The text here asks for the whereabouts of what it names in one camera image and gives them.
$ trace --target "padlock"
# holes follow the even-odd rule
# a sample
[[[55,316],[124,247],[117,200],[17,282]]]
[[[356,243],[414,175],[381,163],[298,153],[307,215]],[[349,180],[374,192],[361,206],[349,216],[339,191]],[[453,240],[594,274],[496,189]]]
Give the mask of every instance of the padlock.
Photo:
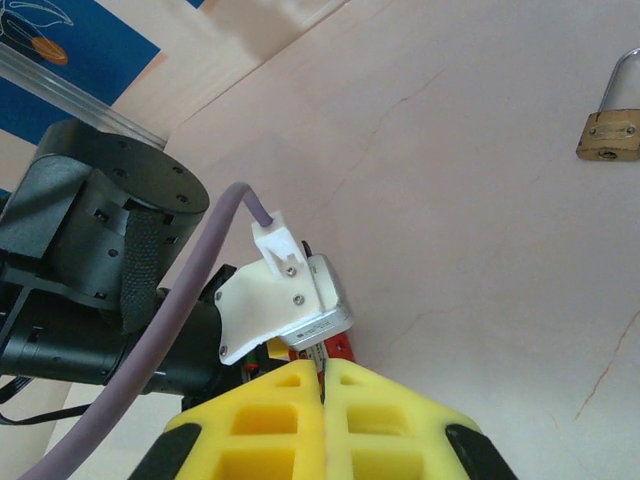
[[[640,48],[616,63],[600,108],[587,118],[576,154],[605,162],[640,159]]]

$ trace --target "purple cable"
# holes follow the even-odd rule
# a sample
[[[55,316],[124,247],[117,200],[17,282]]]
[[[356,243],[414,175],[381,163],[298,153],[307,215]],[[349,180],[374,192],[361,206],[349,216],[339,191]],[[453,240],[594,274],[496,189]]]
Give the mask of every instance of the purple cable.
[[[249,185],[237,182],[225,190],[173,289],[122,367],[73,428],[19,480],[66,480],[120,421],[180,333],[242,200],[261,226],[271,225],[273,219]]]

